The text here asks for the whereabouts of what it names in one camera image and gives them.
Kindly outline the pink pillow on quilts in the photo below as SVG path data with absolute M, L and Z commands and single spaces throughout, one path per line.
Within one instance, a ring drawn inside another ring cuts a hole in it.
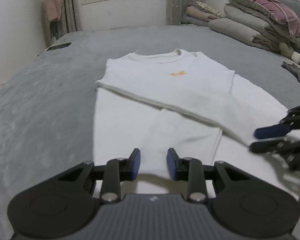
M 300 37 L 300 20 L 297 14 L 278 0 L 234 0 L 257 10 L 272 21 L 288 28 L 289 37 Z

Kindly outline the black phone on bed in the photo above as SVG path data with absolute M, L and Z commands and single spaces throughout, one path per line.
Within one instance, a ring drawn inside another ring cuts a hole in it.
M 71 42 L 67 42 L 67 43 L 63 43 L 63 44 L 58 44 L 58 45 L 54 45 L 54 46 L 49 46 L 49 47 L 46 48 L 44 51 L 40 52 L 40 53 L 38 54 L 38 56 L 40 56 L 43 52 L 67 48 L 67 47 L 69 47 L 70 45 L 71 45 Z

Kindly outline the beige left curtain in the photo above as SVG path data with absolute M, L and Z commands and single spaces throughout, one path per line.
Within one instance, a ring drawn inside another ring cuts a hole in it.
M 63 0 L 61 19 L 57 21 L 57 38 L 81 30 L 78 0 Z

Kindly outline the dark grey garment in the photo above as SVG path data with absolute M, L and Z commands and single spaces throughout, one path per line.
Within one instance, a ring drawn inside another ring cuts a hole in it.
M 281 67 L 284 68 L 285 70 L 289 71 L 300 83 L 300 67 L 297 66 L 296 64 L 289 64 L 286 62 L 283 62 L 281 64 Z

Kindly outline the cream plush toy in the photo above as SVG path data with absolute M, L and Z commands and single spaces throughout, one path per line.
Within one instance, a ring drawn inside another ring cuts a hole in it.
M 288 46 L 285 42 L 279 44 L 280 54 L 293 62 L 300 65 L 300 53 L 296 52 L 292 47 Z

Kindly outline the rolled pink beige blanket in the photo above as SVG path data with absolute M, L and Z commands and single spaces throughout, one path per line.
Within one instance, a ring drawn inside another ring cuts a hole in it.
M 188 5 L 181 17 L 181 24 L 191 24 L 200 27 L 208 27 L 209 22 L 219 18 L 224 18 L 225 14 L 212 6 L 196 1 Z

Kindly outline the white long sleeve sweatshirt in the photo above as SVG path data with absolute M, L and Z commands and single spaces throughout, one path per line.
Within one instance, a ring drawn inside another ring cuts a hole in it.
M 94 163 L 141 151 L 134 193 L 178 191 L 167 150 L 206 165 L 223 160 L 300 199 L 300 173 L 252 154 L 254 130 L 279 122 L 286 107 L 202 52 L 135 53 L 108 59 L 96 83 Z

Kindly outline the grey bed blanket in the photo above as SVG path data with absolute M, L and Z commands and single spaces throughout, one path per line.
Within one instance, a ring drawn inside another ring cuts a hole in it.
M 300 83 L 282 57 L 207 27 L 165 26 L 79 31 L 45 51 L 0 91 L 0 239 L 10 239 L 10 199 L 93 156 L 95 82 L 109 58 L 131 52 L 202 51 L 260 86 L 284 106 L 300 105 Z

